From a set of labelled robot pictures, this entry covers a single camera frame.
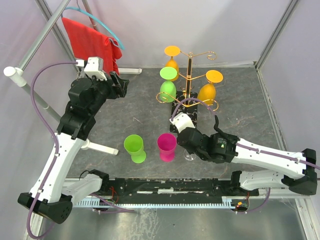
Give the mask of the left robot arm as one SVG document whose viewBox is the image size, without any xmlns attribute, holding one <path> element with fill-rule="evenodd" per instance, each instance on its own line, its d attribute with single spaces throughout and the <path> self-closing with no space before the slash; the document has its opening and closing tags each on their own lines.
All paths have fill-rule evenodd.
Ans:
<svg viewBox="0 0 320 240">
<path fill-rule="evenodd" d="M 56 224 L 62 224 L 72 208 L 92 193 L 110 191 L 109 175 L 91 170 L 78 182 L 64 187 L 71 164 L 96 123 L 95 115 L 107 99 L 123 98 L 130 83 L 112 71 L 98 79 L 95 75 L 78 78 L 68 91 L 69 102 L 59 121 L 50 157 L 35 185 L 18 197 L 18 203 Z"/>
</svg>

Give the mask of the green wine glass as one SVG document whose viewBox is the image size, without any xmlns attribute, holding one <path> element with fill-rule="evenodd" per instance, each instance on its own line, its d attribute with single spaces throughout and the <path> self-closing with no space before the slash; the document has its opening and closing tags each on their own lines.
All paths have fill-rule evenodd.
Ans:
<svg viewBox="0 0 320 240">
<path fill-rule="evenodd" d="M 144 141 L 137 134 L 129 135 L 124 140 L 124 148 L 136 164 L 141 164 L 146 160 L 146 152 L 144 151 Z"/>
<path fill-rule="evenodd" d="M 171 103 L 176 98 L 177 90 L 173 79 L 178 75 L 178 72 L 173 67 L 165 66 L 160 70 L 159 74 L 164 79 L 160 87 L 159 99 L 163 103 Z"/>
</svg>

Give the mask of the clear champagne glass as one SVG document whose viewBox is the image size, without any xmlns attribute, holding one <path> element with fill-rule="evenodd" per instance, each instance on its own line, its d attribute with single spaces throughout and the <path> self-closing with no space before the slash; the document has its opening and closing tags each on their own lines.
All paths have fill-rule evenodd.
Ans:
<svg viewBox="0 0 320 240">
<path fill-rule="evenodd" d="M 183 154 L 184 154 L 184 158 L 187 161 L 193 161 L 197 158 L 197 156 L 194 153 L 189 153 L 187 150 L 184 150 Z"/>
</svg>

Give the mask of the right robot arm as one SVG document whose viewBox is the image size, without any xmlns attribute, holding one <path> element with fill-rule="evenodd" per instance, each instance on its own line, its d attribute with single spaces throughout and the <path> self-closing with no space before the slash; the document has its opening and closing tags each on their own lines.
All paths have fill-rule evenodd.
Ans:
<svg viewBox="0 0 320 240">
<path fill-rule="evenodd" d="M 232 173 L 229 191 L 236 196 L 260 188 L 283 188 L 313 196 L 318 188 L 316 151 L 290 152 L 254 144 L 236 135 L 218 131 L 211 136 L 187 126 L 178 130 L 177 144 L 201 160 L 215 164 L 235 163 L 260 167 L 254 173 Z"/>
</svg>

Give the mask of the green wine glass front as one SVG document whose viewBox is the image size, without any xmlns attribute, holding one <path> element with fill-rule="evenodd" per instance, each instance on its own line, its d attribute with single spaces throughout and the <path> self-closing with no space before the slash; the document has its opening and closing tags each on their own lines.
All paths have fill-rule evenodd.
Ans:
<svg viewBox="0 0 320 240">
<path fill-rule="evenodd" d="M 141 164 L 146 160 L 146 152 L 144 151 L 144 141 L 137 134 L 129 135 L 124 140 L 124 148 L 136 164 Z"/>
</svg>

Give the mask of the yellow wine glass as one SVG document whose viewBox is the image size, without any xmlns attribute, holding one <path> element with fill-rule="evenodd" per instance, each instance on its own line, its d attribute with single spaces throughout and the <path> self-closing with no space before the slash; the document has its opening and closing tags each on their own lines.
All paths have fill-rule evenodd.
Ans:
<svg viewBox="0 0 320 240">
<path fill-rule="evenodd" d="M 212 106 L 216 97 L 216 88 L 214 84 L 220 83 L 223 81 L 224 77 L 221 72 L 217 70 L 209 70 L 206 72 L 205 77 L 208 81 L 208 84 L 205 84 L 200 91 L 198 92 L 197 98 L 206 103 L 209 106 Z"/>
<path fill-rule="evenodd" d="M 171 81 L 176 81 L 179 77 L 179 66 L 178 63 L 174 60 L 174 57 L 180 54 L 180 48 L 174 45 L 167 46 L 164 49 L 164 53 L 170 57 L 170 60 L 165 64 L 166 67 L 172 67 L 176 70 L 177 74 Z"/>
</svg>

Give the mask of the pink wine glass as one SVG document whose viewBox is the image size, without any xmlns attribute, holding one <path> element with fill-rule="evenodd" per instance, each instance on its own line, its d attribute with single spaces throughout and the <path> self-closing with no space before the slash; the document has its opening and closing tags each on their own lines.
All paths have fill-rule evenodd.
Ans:
<svg viewBox="0 0 320 240">
<path fill-rule="evenodd" d="M 175 158 L 177 139 L 171 133 L 163 133 L 157 139 L 159 157 L 164 162 L 171 162 Z"/>
</svg>

